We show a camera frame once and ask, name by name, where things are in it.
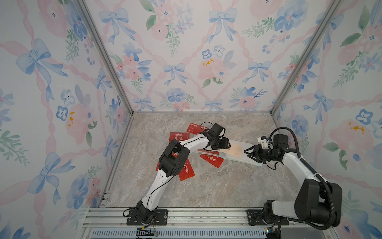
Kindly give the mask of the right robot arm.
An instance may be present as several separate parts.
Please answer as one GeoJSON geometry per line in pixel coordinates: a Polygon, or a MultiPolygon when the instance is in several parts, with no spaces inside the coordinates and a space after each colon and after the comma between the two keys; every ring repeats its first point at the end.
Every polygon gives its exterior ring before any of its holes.
{"type": "Polygon", "coordinates": [[[300,152],[296,134],[288,127],[284,130],[291,133],[294,147],[289,145],[287,135],[273,131],[269,137],[258,138],[258,144],[244,150],[257,163],[273,161],[275,165],[286,166],[300,184],[294,201],[268,200],[261,211],[261,220],[266,224],[290,220],[322,231],[339,226],[342,188],[313,169],[300,152]]]}

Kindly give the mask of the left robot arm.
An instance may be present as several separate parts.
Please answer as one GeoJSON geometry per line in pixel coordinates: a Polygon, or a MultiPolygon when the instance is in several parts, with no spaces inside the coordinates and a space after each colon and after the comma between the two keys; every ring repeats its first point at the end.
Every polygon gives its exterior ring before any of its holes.
{"type": "Polygon", "coordinates": [[[190,153],[200,149],[214,151],[231,147],[229,139],[224,134],[225,128],[215,123],[212,128],[204,129],[190,139],[182,141],[173,139],[169,142],[158,160],[159,166],[155,180],[135,207],[143,225],[148,225],[154,220],[155,211],[167,184],[181,173],[190,153]]]}

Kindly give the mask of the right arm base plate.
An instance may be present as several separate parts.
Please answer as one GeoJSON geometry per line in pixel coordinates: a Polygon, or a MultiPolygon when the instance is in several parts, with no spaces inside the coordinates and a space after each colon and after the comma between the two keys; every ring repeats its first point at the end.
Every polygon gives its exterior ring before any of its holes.
{"type": "Polygon", "coordinates": [[[282,226],[288,226],[289,222],[284,217],[276,216],[271,212],[265,212],[263,209],[246,210],[247,223],[250,226],[272,226],[281,223],[282,226]]]}

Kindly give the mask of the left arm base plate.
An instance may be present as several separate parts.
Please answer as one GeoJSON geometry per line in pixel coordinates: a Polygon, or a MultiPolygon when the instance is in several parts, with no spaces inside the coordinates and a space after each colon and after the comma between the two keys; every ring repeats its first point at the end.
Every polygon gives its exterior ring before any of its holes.
{"type": "Polygon", "coordinates": [[[168,210],[156,209],[151,212],[139,212],[136,208],[125,210],[123,216],[128,226],[166,226],[168,210]]]}

